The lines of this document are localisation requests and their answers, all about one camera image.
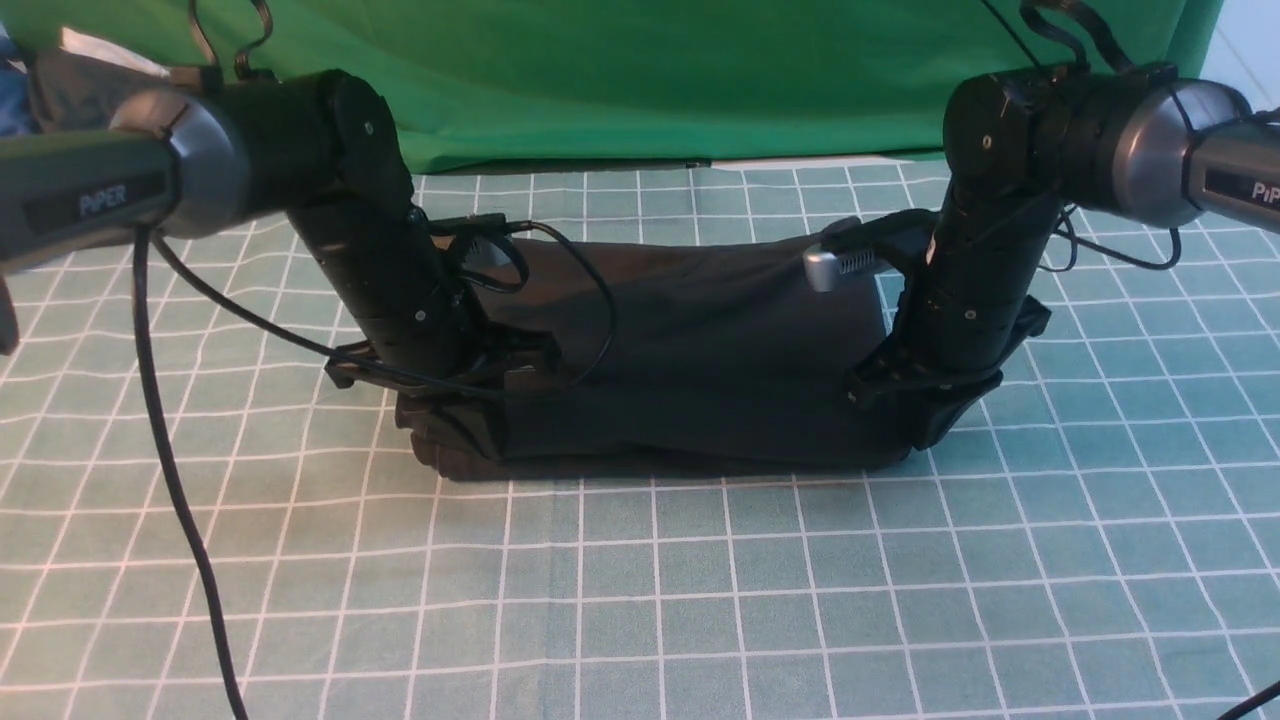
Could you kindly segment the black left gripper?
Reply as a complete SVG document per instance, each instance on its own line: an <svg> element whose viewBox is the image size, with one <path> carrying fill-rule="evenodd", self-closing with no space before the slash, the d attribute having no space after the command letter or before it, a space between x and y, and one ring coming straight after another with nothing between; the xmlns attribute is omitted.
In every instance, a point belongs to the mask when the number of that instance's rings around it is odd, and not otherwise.
<svg viewBox="0 0 1280 720"><path fill-rule="evenodd" d="M411 397L499 398L553 386L554 337L492 320L413 200L330 195L293 206L291 224L364 333L325 365L338 387L362 380ZM509 372L522 379L508 386Z"/></svg>

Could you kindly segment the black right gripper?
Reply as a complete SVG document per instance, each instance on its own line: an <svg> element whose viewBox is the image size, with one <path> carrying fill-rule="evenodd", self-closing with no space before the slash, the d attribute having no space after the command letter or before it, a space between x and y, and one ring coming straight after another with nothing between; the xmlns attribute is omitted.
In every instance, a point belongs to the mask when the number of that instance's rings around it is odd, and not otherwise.
<svg viewBox="0 0 1280 720"><path fill-rule="evenodd" d="M969 384L992 377L1010 355L1061 209L1056 190L989 193L951 184L937 213L899 211L855 231L861 249L905 279L891 332L845 374L855 405L910 391L905 438L923 451L998 388Z"/></svg>

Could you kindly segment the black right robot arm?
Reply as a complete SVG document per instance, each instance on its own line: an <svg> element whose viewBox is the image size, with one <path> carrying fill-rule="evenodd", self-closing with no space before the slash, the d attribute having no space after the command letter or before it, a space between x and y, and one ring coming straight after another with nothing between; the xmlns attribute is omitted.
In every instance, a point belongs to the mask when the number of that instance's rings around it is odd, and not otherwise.
<svg viewBox="0 0 1280 720"><path fill-rule="evenodd" d="M1277 127L1239 91L1171 65L966 79L943 145L938 211L897 211L831 243L855 275L891 266L905 279L891 331L844 389L914 450L937 445L1044 332L1051 313L1029 288L1068 206L1171 236L1206 213L1277 231Z"/></svg>

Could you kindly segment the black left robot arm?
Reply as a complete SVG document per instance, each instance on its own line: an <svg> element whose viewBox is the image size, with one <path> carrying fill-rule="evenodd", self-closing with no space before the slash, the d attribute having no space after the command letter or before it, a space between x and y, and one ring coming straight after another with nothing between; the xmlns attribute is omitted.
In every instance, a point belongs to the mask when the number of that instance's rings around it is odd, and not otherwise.
<svg viewBox="0 0 1280 720"><path fill-rule="evenodd" d="M385 99L348 73L150 88L106 129L3 141L3 274L115 234L201 240L283 213L364 333L319 348L337 386L500 400L518 373L518 398L547 392L554 338L493 322L462 266L468 240L506 247L509 225L434 224L413 195Z"/></svg>

